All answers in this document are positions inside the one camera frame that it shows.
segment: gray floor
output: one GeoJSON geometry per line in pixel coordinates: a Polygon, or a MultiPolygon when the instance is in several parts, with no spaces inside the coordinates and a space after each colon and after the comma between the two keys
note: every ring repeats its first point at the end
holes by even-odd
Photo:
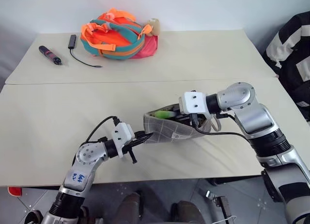
{"type": "MultiPolygon", "coordinates": [[[[141,189],[145,194],[145,212],[141,224],[167,221],[173,202],[193,202],[202,212],[207,224],[223,219],[220,208],[202,195],[211,190],[228,198],[236,224],[285,224],[283,205],[269,197],[262,178],[252,178],[212,186],[204,179],[161,180],[93,185],[84,205],[94,217],[103,216],[110,223],[122,199],[141,189]]],[[[7,188],[0,188],[0,223],[24,224],[32,209],[43,214],[49,210],[57,191],[23,188],[22,197],[12,197],[7,188]]]]}

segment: table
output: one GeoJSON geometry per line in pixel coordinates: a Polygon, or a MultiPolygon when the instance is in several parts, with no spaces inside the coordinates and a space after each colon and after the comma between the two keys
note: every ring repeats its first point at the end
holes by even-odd
{"type": "MultiPolygon", "coordinates": [[[[5,85],[0,94],[0,185],[59,185],[79,145],[102,119],[117,115],[134,131],[143,130],[143,113],[178,102],[196,89],[216,93],[232,83],[251,83],[288,141],[310,167],[310,127],[274,78],[5,85]]],[[[222,121],[223,131],[240,132],[222,121]]],[[[110,136],[113,125],[94,139],[110,136]]],[[[248,176],[262,170],[250,145],[238,136],[205,136],[179,143],[145,144],[129,155],[99,167],[95,183],[176,178],[248,176]]]]}
{"type": "Polygon", "coordinates": [[[180,81],[219,78],[273,77],[243,30],[167,31],[159,37],[153,57],[109,60],[93,57],[77,39],[73,59],[68,42],[71,33],[39,34],[6,84],[55,84],[95,82],[180,81]],[[38,50],[45,45],[63,61],[55,65],[38,50]]]}

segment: marker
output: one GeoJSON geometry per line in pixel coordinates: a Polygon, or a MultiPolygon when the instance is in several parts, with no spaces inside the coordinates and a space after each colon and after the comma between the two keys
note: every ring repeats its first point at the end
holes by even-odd
{"type": "Polygon", "coordinates": [[[39,51],[45,55],[50,61],[56,65],[62,65],[62,60],[57,57],[53,52],[48,50],[45,46],[39,46],[39,51]]]}

